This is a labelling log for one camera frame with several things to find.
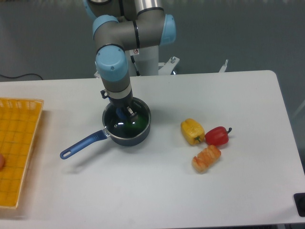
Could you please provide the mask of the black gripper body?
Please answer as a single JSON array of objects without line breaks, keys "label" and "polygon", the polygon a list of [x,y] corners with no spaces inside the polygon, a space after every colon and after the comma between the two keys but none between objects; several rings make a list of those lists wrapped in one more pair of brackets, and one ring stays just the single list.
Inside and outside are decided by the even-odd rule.
[{"label": "black gripper body", "polygon": [[129,112],[128,108],[130,108],[133,100],[132,89],[126,89],[119,93],[113,93],[104,89],[101,91],[101,95],[103,99],[109,99],[110,103],[116,108],[123,112]]}]

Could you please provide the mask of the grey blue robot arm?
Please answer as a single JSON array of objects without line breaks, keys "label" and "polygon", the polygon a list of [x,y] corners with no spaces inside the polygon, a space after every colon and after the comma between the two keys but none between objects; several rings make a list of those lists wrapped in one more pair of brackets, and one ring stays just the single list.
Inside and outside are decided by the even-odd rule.
[{"label": "grey blue robot arm", "polygon": [[132,109],[132,86],[126,51],[171,44],[176,39],[172,15],[165,14],[160,0],[85,0],[94,18],[92,38],[95,65],[101,76],[103,98],[109,98],[120,118],[137,119]]}]

